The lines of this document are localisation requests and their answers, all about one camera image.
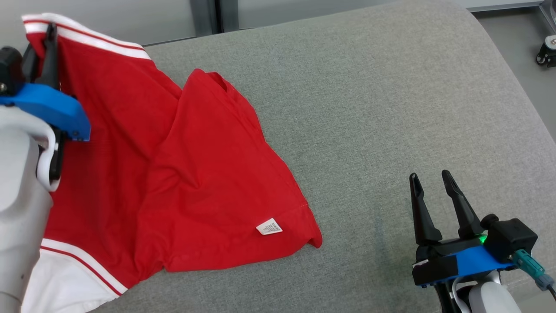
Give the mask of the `red jersey with number print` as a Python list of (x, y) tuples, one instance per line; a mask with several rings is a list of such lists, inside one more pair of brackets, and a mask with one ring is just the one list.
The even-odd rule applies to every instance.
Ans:
[(250, 103), (218, 73), (179, 87), (136, 43), (54, 13), (22, 17), (44, 58), (58, 30), (61, 90), (90, 141), (64, 148), (61, 182), (22, 313), (87, 313), (161, 270), (288, 257), (322, 235)]

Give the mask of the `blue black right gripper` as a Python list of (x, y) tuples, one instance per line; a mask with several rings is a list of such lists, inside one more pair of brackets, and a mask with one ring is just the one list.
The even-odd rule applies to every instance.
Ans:
[(484, 248), (487, 238), (480, 220), (451, 173), (441, 172), (447, 195), (453, 202), (461, 239), (441, 241), (424, 201), (424, 190), (416, 173), (409, 176), (413, 212), (416, 262), (412, 265), (415, 285), (435, 289), (441, 313), (478, 313), (472, 309), (471, 290), (483, 283), (501, 284), (502, 271), (516, 269), (499, 262)]

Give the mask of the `black caster wheel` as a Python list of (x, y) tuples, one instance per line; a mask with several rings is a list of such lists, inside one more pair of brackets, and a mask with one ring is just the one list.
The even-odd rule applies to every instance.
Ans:
[(548, 68), (556, 67), (556, 34), (545, 38), (536, 56), (536, 63)]

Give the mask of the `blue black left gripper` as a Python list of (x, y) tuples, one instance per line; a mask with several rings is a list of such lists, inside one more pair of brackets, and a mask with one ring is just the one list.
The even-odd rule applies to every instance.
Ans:
[(92, 128), (79, 101), (58, 91), (58, 33), (55, 24), (48, 24), (43, 46), (40, 76), (36, 78), (40, 59), (32, 44), (28, 44), (21, 66), (26, 83), (16, 95), (0, 97), (0, 129), (14, 127), (38, 140), (43, 150), (36, 166), (36, 178), (42, 184), (58, 184), (64, 142), (89, 141)]

